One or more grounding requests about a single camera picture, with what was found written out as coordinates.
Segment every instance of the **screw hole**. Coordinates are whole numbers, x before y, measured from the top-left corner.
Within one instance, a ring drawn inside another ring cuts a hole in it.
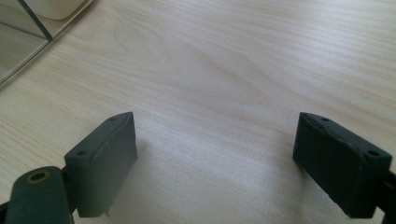
[[[379,156],[379,153],[376,152],[376,151],[370,150],[370,151],[369,151],[369,155],[371,155],[371,156]]]
[[[77,155],[78,156],[85,156],[85,155],[87,155],[87,151],[82,150]]]
[[[38,183],[38,182],[41,182],[41,181],[47,179],[49,176],[50,176],[50,172],[48,172],[48,171],[37,172],[37,173],[30,175],[27,178],[27,183],[35,184],[35,183]]]

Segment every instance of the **dark green plastic part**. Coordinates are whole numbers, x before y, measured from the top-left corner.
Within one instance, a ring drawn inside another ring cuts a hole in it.
[[[98,217],[108,212],[137,158],[133,113],[107,119],[64,158],[68,194],[78,215]]]
[[[293,158],[350,217],[372,217],[392,157],[337,123],[301,113]]]
[[[108,210],[137,159],[134,114],[107,119],[65,156],[66,166],[42,167],[15,182],[9,203],[0,205],[0,223],[73,223]]]
[[[74,223],[61,170],[48,166],[19,177],[12,188],[6,223]]]

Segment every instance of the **light wood surface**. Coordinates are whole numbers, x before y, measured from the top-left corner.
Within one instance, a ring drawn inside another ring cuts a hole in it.
[[[95,1],[0,89],[0,202],[134,111],[112,217],[76,223],[380,223],[347,218],[291,155],[300,111],[396,155],[395,75],[392,1]]]

